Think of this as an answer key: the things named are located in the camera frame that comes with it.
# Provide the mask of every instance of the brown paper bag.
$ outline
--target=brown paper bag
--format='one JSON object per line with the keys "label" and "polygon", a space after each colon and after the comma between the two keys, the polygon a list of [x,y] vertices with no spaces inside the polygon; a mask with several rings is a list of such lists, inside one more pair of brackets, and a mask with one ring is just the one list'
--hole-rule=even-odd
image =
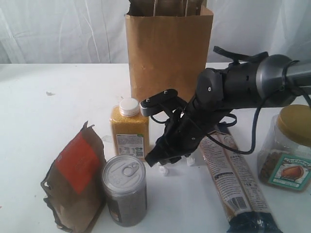
{"label": "brown paper bag", "polygon": [[64,231],[89,232],[105,204],[101,170],[106,164],[102,140],[84,124],[52,163],[41,187]]}
{"label": "brown paper bag", "polygon": [[[161,5],[155,6],[154,15],[162,15],[157,8],[161,9]],[[188,11],[195,14],[189,6]],[[164,13],[176,15],[175,11]],[[142,101],[174,88],[181,98],[189,101],[197,77],[205,69],[213,13],[202,6],[200,15],[150,14],[150,8],[146,5],[139,8],[132,0],[125,16],[132,97]]]}

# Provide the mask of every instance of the white backdrop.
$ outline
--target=white backdrop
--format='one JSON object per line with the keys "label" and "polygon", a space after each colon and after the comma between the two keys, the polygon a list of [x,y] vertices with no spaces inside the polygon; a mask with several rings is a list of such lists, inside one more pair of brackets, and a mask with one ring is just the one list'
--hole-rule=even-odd
{"label": "white backdrop", "polygon": [[[311,57],[310,0],[207,0],[210,47]],[[0,63],[127,63],[128,0],[0,0]],[[212,53],[209,62],[228,61]]]}

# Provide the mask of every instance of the gold jar lid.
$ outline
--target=gold jar lid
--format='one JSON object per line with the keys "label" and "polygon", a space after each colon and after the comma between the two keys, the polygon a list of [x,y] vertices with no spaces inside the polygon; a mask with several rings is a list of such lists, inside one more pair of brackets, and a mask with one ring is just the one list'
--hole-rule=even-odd
{"label": "gold jar lid", "polygon": [[283,108],[277,117],[277,126],[290,140],[311,147],[311,108],[293,104]]}

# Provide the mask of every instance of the robotic arm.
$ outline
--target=robotic arm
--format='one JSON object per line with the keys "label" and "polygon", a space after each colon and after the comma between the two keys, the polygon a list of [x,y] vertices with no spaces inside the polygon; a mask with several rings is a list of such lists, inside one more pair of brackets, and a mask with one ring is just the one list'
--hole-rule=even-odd
{"label": "robotic arm", "polygon": [[[164,111],[164,134],[156,141],[145,160],[153,166],[176,163],[181,156],[190,156],[207,132],[233,109],[257,108],[253,122],[253,138],[262,107],[283,107],[303,95],[311,106],[311,62],[292,61],[284,55],[269,56],[267,52],[246,56],[227,52],[219,47],[214,51],[233,59],[226,69],[205,69],[198,77],[197,88],[187,103],[169,89],[140,103],[144,116]],[[255,142],[250,151],[254,151]]]}

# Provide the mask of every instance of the red label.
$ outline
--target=red label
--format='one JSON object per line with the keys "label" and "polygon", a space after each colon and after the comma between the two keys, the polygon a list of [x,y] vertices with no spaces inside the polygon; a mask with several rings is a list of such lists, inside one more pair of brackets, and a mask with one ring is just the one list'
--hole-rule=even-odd
{"label": "red label", "polygon": [[57,169],[78,194],[90,182],[100,164],[100,160],[92,147],[83,139],[81,132],[56,159]]}

